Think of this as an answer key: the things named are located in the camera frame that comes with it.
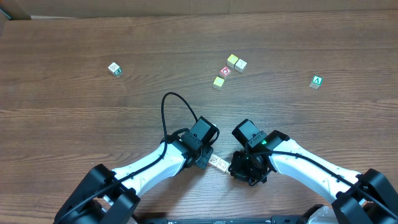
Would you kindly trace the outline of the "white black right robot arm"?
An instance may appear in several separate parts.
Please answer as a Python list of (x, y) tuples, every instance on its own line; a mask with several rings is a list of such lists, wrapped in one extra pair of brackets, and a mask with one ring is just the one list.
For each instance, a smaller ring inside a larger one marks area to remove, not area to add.
[(313, 206), (298, 222), (397, 223), (397, 191), (381, 172), (369, 169), (362, 174), (336, 166), (280, 131), (266, 134), (248, 119), (232, 134), (244, 148), (234, 152), (228, 168), (235, 179), (255, 186), (278, 172), (331, 203), (331, 207)]

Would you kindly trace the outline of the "white red-sided block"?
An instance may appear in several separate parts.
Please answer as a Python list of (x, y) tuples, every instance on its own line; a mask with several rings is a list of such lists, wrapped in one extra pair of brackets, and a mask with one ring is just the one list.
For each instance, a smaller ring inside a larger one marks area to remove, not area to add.
[(220, 159), (216, 165), (216, 168), (221, 171), (222, 173), (228, 173), (228, 168), (229, 168), (229, 162)]

